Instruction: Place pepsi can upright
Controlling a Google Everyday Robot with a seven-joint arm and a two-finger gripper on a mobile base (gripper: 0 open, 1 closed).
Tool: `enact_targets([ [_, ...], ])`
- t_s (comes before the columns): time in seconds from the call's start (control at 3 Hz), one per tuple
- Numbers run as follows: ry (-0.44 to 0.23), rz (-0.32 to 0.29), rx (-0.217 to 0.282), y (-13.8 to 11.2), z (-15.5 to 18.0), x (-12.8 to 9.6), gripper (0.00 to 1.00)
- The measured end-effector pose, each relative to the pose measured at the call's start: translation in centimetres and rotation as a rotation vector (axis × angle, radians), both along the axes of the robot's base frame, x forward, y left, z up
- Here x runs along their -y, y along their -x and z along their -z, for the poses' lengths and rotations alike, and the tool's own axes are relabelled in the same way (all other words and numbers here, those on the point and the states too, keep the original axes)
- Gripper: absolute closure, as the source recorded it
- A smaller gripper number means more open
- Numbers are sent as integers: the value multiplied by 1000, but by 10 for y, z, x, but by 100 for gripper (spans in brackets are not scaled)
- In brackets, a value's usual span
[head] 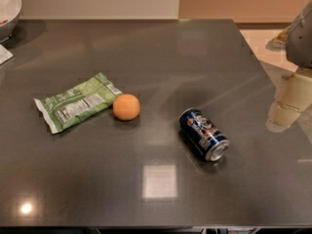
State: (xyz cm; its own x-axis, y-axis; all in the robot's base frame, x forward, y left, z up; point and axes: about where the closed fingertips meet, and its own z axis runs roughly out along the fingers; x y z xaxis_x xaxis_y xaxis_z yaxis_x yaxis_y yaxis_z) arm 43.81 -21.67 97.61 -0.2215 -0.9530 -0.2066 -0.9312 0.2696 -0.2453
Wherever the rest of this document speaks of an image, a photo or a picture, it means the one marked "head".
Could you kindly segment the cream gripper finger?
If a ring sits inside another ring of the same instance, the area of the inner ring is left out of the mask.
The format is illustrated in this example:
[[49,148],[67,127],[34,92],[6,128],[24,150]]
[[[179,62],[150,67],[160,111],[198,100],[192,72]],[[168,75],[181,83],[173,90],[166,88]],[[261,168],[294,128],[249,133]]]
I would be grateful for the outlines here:
[[266,127],[273,133],[287,130],[312,104],[312,69],[300,67],[279,78]]

